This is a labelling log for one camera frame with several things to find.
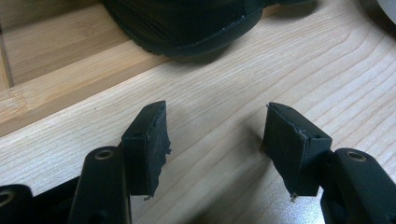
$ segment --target wooden table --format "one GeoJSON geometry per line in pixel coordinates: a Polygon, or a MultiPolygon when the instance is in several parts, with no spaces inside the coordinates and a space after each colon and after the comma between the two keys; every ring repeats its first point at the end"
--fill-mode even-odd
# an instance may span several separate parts
{"type": "MultiPolygon", "coordinates": [[[[265,106],[272,101],[314,121],[333,138],[332,149],[354,147],[373,155],[395,181],[396,26],[371,0],[272,9],[227,48],[189,59],[161,58],[149,67],[161,65],[139,76],[131,75],[133,64],[117,58],[135,49],[121,38],[54,67],[54,73],[81,71],[81,83],[86,74],[105,73],[105,79],[82,86],[100,84],[88,98],[68,95],[69,89],[56,98],[55,91],[53,99],[71,99],[55,104],[61,110],[54,104],[10,110],[15,102],[21,105],[7,97],[21,92],[22,101],[33,97],[28,105],[50,102],[36,94],[51,85],[46,75],[3,91],[0,113],[14,121],[4,119],[0,126],[1,185],[26,184],[38,194],[79,175],[88,152],[115,146],[139,110],[159,100],[167,102],[173,151],[154,198],[132,198],[134,223],[322,223],[319,196],[291,203],[274,165],[259,152],[265,106]],[[90,67],[92,57],[96,63],[113,60],[111,69],[90,67]],[[32,85],[42,89],[32,91],[32,85]]],[[[87,93],[78,85],[78,92],[87,93]]]]}

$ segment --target black rubber pad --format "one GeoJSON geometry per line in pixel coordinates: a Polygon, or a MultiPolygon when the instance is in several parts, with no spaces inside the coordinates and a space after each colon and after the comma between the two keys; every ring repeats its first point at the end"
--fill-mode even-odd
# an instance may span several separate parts
{"type": "Polygon", "coordinates": [[[270,103],[263,144],[290,195],[317,195],[316,173],[330,151],[329,135],[293,108],[270,103]]]}
{"type": "Polygon", "coordinates": [[[170,153],[165,101],[145,106],[121,138],[131,195],[154,196],[170,153]]]}

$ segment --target wood grain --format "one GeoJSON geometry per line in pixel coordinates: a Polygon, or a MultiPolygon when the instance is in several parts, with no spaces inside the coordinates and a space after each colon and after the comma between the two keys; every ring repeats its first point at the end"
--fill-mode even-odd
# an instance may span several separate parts
{"type": "Polygon", "coordinates": [[[128,40],[102,5],[72,10],[50,20],[4,31],[10,73],[15,85],[128,40]]]}
{"type": "Polygon", "coordinates": [[[0,22],[8,31],[98,4],[97,0],[2,0],[0,22]]]}
{"type": "Polygon", "coordinates": [[[132,41],[0,92],[0,135],[68,107],[163,63],[132,41]]]}
{"type": "Polygon", "coordinates": [[[0,30],[0,91],[11,87],[11,78],[8,71],[7,57],[3,46],[3,37],[0,30]]]}
{"type": "Polygon", "coordinates": [[[394,24],[367,10],[352,0],[287,7],[216,54],[168,61],[7,134],[0,183],[37,194],[77,176],[88,152],[115,146],[144,105],[166,100],[173,151],[154,198],[132,198],[134,223],[323,223],[319,197],[291,203],[259,151],[265,105],[296,108],[332,149],[370,153],[395,181],[394,24]]]}

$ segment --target wooden edge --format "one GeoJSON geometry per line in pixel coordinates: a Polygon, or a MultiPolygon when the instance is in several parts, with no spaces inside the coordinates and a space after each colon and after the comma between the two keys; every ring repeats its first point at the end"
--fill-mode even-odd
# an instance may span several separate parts
{"type": "Polygon", "coordinates": [[[0,136],[134,77],[165,61],[132,41],[0,92],[0,136]]]}
{"type": "Polygon", "coordinates": [[[0,91],[7,90],[12,87],[11,75],[8,70],[8,61],[3,45],[3,37],[0,31],[0,91]]]}

